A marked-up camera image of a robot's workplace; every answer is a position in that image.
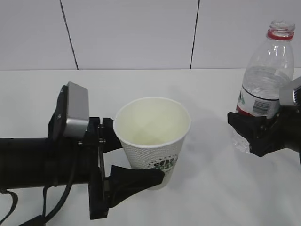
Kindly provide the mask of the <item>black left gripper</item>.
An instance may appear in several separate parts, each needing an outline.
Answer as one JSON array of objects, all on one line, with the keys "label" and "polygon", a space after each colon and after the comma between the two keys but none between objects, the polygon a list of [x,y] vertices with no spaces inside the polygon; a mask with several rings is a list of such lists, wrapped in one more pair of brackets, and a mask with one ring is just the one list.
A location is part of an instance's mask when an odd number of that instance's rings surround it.
[{"label": "black left gripper", "polygon": [[105,175],[104,153],[122,148],[113,129],[111,118],[91,117],[82,139],[82,149],[87,152],[88,199],[91,220],[108,217],[113,208],[132,195],[160,185],[164,172],[158,169],[128,169],[113,165],[110,176]]}]

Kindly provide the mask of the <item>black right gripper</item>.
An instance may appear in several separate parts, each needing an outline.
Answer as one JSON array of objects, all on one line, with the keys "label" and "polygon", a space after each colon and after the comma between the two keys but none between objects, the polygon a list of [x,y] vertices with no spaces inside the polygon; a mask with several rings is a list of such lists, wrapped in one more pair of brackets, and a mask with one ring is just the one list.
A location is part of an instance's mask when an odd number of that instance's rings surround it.
[{"label": "black right gripper", "polygon": [[234,147],[249,147],[258,157],[285,148],[301,153],[300,110],[282,110],[271,119],[233,112],[227,117]]}]

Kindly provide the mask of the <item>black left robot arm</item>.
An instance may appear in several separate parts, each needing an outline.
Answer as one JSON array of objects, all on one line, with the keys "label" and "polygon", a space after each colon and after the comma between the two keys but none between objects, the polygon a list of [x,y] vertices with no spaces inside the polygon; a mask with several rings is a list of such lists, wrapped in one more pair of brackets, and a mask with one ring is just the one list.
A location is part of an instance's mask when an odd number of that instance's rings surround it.
[{"label": "black left robot arm", "polygon": [[128,169],[113,165],[106,176],[103,155],[121,148],[110,118],[90,118],[82,140],[61,137],[3,138],[0,141],[0,191],[12,197],[15,189],[65,186],[57,205],[28,221],[27,226],[44,226],[65,203],[74,184],[87,184],[92,220],[108,216],[110,208],[147,188],[160,185],[164,172],[158,169]]}]

